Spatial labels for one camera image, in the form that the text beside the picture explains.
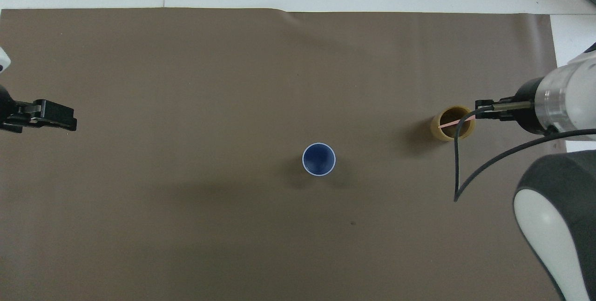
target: brown paper backdrop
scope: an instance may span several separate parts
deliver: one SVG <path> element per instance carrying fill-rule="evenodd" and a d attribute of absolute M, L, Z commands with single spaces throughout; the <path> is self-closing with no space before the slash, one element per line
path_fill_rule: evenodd
<path fill-rule="evenodd" d="M 4 10 L 13 98 L 79 129 L 0 132 L 6 300 L 557 300 L 513 216 L 538 146 L 453 203 L 428 121 L 555 68 L 549 17 Z M 535 138 L 482 121 L 462 176 Z M 324 178 L 300 163 L 337 154 Z"/>

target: cup rim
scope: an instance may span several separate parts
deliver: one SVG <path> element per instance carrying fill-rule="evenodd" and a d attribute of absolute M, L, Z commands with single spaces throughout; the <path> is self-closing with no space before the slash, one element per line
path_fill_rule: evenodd
<path fill-rule="evenodd" d="M 452 142 L 454 140 L 453 137 L 445 135 L 445 132 L 443 132 L 442 129 L 439 129 L 439 125 L 440 125 L 440 119 L 441 119 L 441 117 L 443 117 L 445 112 L 455 109 L 455 108 L 460 108 L 462 110 L 465 110 L 466 112 L 471 111 L 470 108 L 468 108 L 465 105 L 453 105 L 453 106 L 449 106 L 449 108 L 445 108 L 443 111 L 439 112 L 430 121 L 430 131 L 435 138 L 442 140 L 443 142 Z M 465 139 L 466 137 L 468 137 L 472 134 L 472 131 L 474 131 L 474 128 L 476 126 L 476 120 L 471 120 L 471 121 L 469 121 L 469 123 L 470 124 L 467 128 L 467 131 L 460 133 L 460 137 L 458 139 L 460 139 L 460 140 Z"/>
<path fill-rule="evenodd" d="M 309 170 L 308 170 L 308 168 L 306 167 L 306 165 L 304 164 L 304 156 L 305 156 L 305 154 L 306 154 L 306 151 L 308 151 L 308 149 L 309 149 L 309 148 L 311 148 L 311 147 L 313 147 L 313 146 L 315 146 L 315 145 L 323 145 L 323 146 L 325 146 L 326 148 L 328 148 L 330 151 L 332 151 L 332 155 L 333 155 L 333 165 L 332 165 L 332 167 L 331 167 L 331 168 L 328 170 L 328 172 L 326 172 L 326 173 L 324 173 L 324 174 L 315 174 L 315 173 L 313 173 L 313 172 L 309 171 Z M 325 175 L 327 175 L 327 174 L 331 173 L 331 171 L 332 171 L 332 170 L 335 168 L 336 161 L 337 161 L 337 158 L 336 158 L 336 155 L 335 155 L 335 151 L 333 150 L 333 148 L 332 148 L 331 146 L 329 146 L 328 144 L 325 144 L 325 143 L 312 143 L 312 144 L 310 144 L 309 146 L 307 146 L 307 148 L 305 148 L 305 149 L 304 149 L 304 152 L 302 152 L 302 167 L 304 167 L 304 169 L 305 169 L 305 170 L 306 170 L 306 171 L 307 171 L 307 172 L 308 172 L 310 175 L 313 175 L 313 176 L 325 176 Z"/>

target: pink straw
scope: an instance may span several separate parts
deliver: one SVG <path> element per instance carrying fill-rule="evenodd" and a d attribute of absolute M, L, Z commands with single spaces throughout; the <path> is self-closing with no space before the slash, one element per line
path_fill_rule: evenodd
<path fill-rule="evenodd" d="M 475 119 L 476 119 L 476 116 L 471 116 L 470 118 L 466 119 L 466 121 L 475 120 Z M 451 126 L 451 125 L 457 125 L 459 122 L 460 122 L 459 120 L 456 120 L 456 121 L 453 121 L 453 122 L 450 122 L 447 124 L 443 124 L 443 125 L 439 126 L 439 129 L 442 129 L 443 127 L 447 127 L 447 126 Z"/>

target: black cable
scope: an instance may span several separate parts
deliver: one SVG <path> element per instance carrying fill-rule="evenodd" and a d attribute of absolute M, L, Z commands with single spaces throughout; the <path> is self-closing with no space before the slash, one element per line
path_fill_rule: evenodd
<path fill-rule="evenodd" d="M 460 119 L 460 122 L 457 123 L 457 126 L 455 127 L 455 136 L 453 137 L 453 142 L 455 145 L 455 197 L 459 196 L 457 195 L 457 191 L 460 188 L 460 148 L 458 138 L 460 137 L 461 128 L 464 127 L 464 124 L 466 124 L 466 119 L 470 118 L 471 116 L 476 116 L 477 114 L 480 114 L 482 112 L 492 110 L 494 110 L 494 106 L 492 105 L 472 110 L 468 112 L 464 117 L 462 117 Z"/>
<path fill-rule="evenodd" d="M 456 135 L 454 138 L 455 141 L 455 155 L 456 155 L 456 178 L 455 178 L 455 196 L 453 198 L 454 202 L 457 202 L 457 200 L 460 198 L 461 193 L 464 192 L 464 189 L 466 187 L 468 187 L 468 185 L 470 184 L 470 182 L 472 182 L 472 180 L 474 180 L 474 178 L 476 176 L 478 176 L 478 174 L 482 173 L 485 169 L 487 169 L 488 167 L 490 167 L 491 165 L 493 165 L 494 163 L 496 163 L 497 161 L 508 157 L 509 155 L 519 152 L 521 150 L 525 150 L 528 147 L 532 147 L 532 146 L 536 146 L 537 144 L 542 144 L 545 142 L 550 142 L 551 140 L 557 140 L 557 139 L 562 139 L 562 138 L 568 138 L 568 137 L 575 137 L 575 136 L 587 136 L 587 135 L 596 135 L 596 129 L 585 129 L 585 130 L 573 130 L 573 131 L 566 131 L 566 132 L 560 132 L 560 133 L 552 133 L 551 135 L 548 135 L 546 137 L 542 137 L 539 139 L 535 139 L 532 140 L 530 142 L 521 144 L 519 146 L 516 146 L 510 150 L 507 150 L 503 153 L 501 153 L 500 155 L 497 155 L 496 157 L 490 159 L 489 161 L 486 161 L 484 163 L 484 165 L 480 166 L 477 170 L 474 171 L 474 173 L 472 173 L 468 179 L 464 182 L 464 184 L 461 185 L 461 188 L 458 188 L 459 185 L 459 161 L 458 161 L 458 151 L 457 151 L 457 137 L 458 137 L 458 133 L 459 131 L 456 131 Z"/>

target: blue cup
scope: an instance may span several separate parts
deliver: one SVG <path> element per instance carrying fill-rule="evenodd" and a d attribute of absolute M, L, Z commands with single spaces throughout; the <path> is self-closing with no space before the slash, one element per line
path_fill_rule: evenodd
<path fill-rule="evenodd" d="M 314 176 L 325 176 L 335 167 L 336 157 L 328 144 L 314 143 L 304 150 L 302 165 L 304 169 Z"/>

